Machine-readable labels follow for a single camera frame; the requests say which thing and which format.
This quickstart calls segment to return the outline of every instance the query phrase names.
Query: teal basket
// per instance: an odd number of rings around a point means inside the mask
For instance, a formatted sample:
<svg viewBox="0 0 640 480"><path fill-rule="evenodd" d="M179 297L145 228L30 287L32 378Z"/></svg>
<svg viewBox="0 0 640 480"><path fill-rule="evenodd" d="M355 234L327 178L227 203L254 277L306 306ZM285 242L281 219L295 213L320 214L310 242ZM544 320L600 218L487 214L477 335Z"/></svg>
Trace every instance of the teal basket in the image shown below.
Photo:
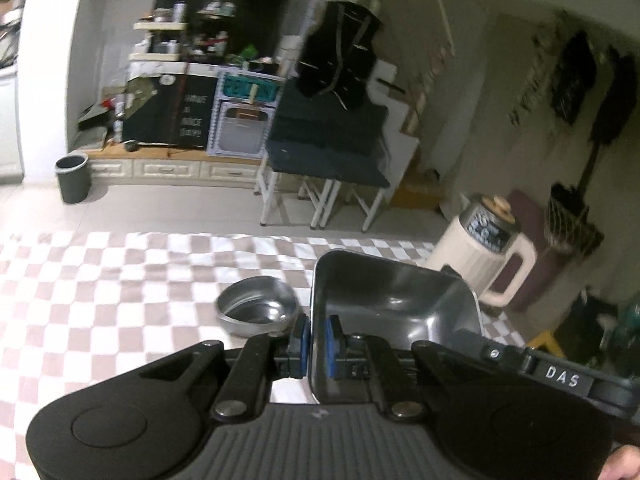
<svg viewBox="0 0 640 480"><path fill-rule="evenodd" d="M260 79L245 75L230 75L225 77L223 93L227 97L236 99L248 99L253 85L258 85L258 92L255 95L256 101L272 103L278 96L280 84L269 79Z"/></svg>

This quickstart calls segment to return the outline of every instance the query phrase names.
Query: gray trash bin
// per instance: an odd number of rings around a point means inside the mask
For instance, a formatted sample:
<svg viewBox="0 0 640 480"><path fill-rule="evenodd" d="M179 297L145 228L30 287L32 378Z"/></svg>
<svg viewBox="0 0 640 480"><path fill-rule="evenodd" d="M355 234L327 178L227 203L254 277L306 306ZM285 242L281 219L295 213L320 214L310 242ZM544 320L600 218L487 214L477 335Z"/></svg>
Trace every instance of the gray trash bin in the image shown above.
<svg viewBox="0 0 640 480"><path fill-rule="evenodd" d="M68 204L82 202L91 189L91 171L86 153L69 153L56 162L56 176L62 200Z"/></svg>

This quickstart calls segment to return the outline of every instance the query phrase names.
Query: white chair leg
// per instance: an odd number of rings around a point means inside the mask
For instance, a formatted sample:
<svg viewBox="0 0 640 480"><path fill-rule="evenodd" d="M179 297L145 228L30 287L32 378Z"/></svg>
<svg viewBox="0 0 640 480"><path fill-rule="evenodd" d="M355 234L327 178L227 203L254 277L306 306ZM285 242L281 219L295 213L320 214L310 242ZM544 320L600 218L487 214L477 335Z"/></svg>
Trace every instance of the white chair leg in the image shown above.
<svg viewBox="0 0 640 480"><path fill-rule="evenodd" d="M262 206L262 215L260 216L260 225L264 227L267 225L267 218L269 216L269 212L271 209L271 200L273 199L273 195L276 191L276 184L278 182L279 173L275 171L271 171L271 176L269 177L269 187L267 188L267 196L264 197L264 205Z"/></svg>
<svg viewBox="0 0 640 480"><path fill-rule="evenodd" d="M260 163L260 168L258 168L258 175L255 177L254 195L260 195L260 181L264 179L264 170L267 167L268 160L269 155L265 152Z"/></svg>
<svg viewBox="0 0 640 480"><path fill-rule="evenodd" d="M349 189L347 190L347 194L344 196L344 203L350 204L352 196L353 196L353 186L349 184Z"/></svg>
<svg viewBox="0 0 640 480"><path fill-rule="evenodd" d="M315 229L318 226L320 215L324 210L324 204L326 203L326 199L329 197L329 193L331 192L333 183L334 181L330 179L324 181L324 187L322 188L322 194L320 195L320 199L318 200L318 206L316 206L316 212L314 213L314 217L311 219L312 229Z"/></svg>
<svg viewBox="0 0 640 480"><path fill-rule="evenodd" d="M306 198L306 177L303 177L302 182L300 182L300 188L298 189L298 200L304 200Z"/></svg>
<svg viewBox="0 0 640 480"><path fill-rule="evenodd" d="M380 204L382 203L382 199L384 197L385 197L385 190L383 188L380 188L378 190L378 194L376 195L376 199L373 201L373 204L371 205L371 208L369 209L369 214L367 215L367 218L364 221L364 224L362 225L362 232L363 233L365 233L365 232L367 232L367 230L369 230L371 222L373 222L373 219L376 217L376 213L378 212L378 208L380 207Z"/></svg>
<svg viewBox="0 0 640 480"><path fill-rule="evenodd" d="M322 220L320 221L321 229L324 229L326 227L326 223L329 221L329 216L331 216L331 211L334 208L335 199L338 198L338 193L340 192L340 186L342 186L342 183L339 180L335 180L334 188L331 190L331 195L329 195L329 200L326 203L324 214L322 215Z"/></svg>

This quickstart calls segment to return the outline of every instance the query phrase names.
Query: white sticker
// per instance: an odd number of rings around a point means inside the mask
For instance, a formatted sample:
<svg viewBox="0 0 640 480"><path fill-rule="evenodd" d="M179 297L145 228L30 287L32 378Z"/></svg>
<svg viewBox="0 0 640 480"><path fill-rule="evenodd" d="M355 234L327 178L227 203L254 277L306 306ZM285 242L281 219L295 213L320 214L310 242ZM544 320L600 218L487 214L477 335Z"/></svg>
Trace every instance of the white sticker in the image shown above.
<svg viewBox="0 0 640 480"><path fill-rule="evenodd" d="M164 74L161 78L160 78L160 84L161 85L165 85L165 86L169 86L175 83L175 75L172 74Z"/></svg>

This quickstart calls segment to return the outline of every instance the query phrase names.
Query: white door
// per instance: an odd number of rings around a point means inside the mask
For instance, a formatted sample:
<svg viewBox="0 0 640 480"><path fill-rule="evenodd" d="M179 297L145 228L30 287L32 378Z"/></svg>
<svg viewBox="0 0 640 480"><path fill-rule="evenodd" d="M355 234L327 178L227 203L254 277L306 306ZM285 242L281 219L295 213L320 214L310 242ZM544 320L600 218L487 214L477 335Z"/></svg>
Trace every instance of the white door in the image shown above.
<svg viewBox="0 0 640 480"><path fill-rule="evenodd" d="M22 175L15 82L15 67L0 69L0 179Z"/></svg>

